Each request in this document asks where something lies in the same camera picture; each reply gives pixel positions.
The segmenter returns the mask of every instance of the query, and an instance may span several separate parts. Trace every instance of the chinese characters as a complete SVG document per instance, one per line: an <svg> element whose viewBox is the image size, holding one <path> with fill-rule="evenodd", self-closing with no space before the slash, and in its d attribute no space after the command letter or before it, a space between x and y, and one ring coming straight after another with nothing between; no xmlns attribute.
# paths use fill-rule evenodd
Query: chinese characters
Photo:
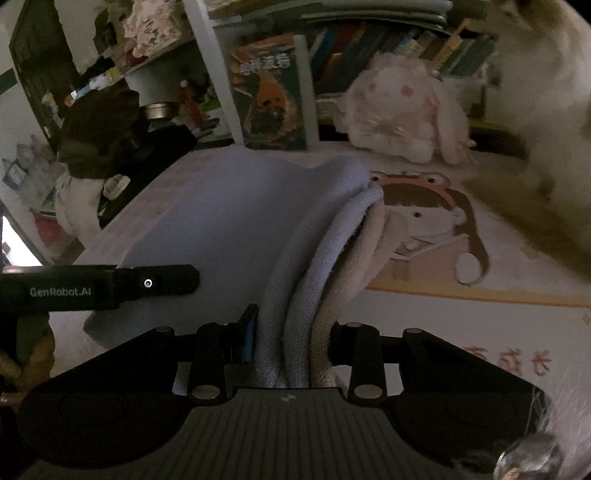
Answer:
<svg viewBox="0 0 591 480"><path fill-rule="evenodd" d="M286 69L290 65L290 56L287 53L278 53L277 55L267 55L242 63L240 65L240 73L250 75L251 73L258 72L260 69Z"/></svg>
<svg viewBox="0 0 591 480"><path fill-rule="evenodd" d="M487 356L488 350L479 346L467 346L464 350L471 353L478 358L489 361ZM548 350L536 350L530 362L533 365L534 374L538 377L545 377L550 372L549 363L552 361L549 356ZM519 348L508 348L506 351L499 353L498 360L496 361L497 366L503 370L511 372L515 375L523 376L523 361L522 352Z"/></svg>

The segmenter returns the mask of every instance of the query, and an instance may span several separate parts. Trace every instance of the plush toy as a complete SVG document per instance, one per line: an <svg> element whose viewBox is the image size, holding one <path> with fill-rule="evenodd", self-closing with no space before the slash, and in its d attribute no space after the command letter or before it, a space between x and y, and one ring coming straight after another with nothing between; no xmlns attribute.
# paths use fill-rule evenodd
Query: plush toy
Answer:
<svg viewBox="0 0 591 480"><path fill-rule="evenodd" d="M466 114L419 59L384 53L337 102L337 130L356 147L427 163L470 158Z"/></svg>

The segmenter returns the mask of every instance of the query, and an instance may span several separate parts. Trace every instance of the folded cloth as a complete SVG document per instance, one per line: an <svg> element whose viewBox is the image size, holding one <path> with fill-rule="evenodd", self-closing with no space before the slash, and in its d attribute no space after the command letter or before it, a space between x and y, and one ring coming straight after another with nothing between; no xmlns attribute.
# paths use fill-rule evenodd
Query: folded cloth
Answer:
<svg viewBox="0 0 591 480"><path fill-rule="evenodd" d="M192 264L201 273L200 287L187 296L150 297L98 312L85 331L112 348L158 325L183 335L205 323L235 322L257 303L256 358L264 359L268 382L281 384L283 324L297 281L339 210L368 189L369 179L353 157L304 168L245 148L227 151L121 262Z"/></svg>
<svg viewBox="0 0 591 480"><path fill-rule="evenodd" d="M341 312L384 268L405 237L404 217L386 210L383 201L367 212L359 233L343 252L311 328L310 387L335 387L338 379L328 358L330 330Z"/></svg>
<svg viewBox="0 0 591 480"><path fill-rule="evenodd" d="M314 254L310 268L298 282L290 301L283 332L285 365L290 388L310 386L310 334L324 286L343 248L359 229L368 208L381 201L383 196L381 187L373 184L347 202L332 221Z"/></svg>

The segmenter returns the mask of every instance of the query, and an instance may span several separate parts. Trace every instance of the row of books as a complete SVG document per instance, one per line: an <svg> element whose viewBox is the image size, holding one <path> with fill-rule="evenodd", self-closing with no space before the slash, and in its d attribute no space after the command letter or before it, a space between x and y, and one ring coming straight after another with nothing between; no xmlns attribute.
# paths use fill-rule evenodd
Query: row of books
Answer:
<svg viewBox="0 0 591 480"><path fill-rule="evenodd" d="M316 94L341 93L380 52L423 59L438 76L473 76L496 39L462 27L453 35L391 22L334 22L311 32L310 67Z"/></svg>

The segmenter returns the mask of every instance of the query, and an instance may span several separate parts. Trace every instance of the cartoon girl's face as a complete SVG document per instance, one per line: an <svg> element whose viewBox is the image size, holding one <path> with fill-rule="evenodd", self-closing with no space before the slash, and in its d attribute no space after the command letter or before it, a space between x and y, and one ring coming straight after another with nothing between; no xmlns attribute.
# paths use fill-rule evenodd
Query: cartoon girl's face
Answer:
<svg viewBox="0 0 591 480"><path fill-rule="evenodd" d="M388 205L387 208L406 218L409 237L425 241L434 236L453 235L454 227L466 221L464 211L457 207L447 210L444 207Z"/></svg>

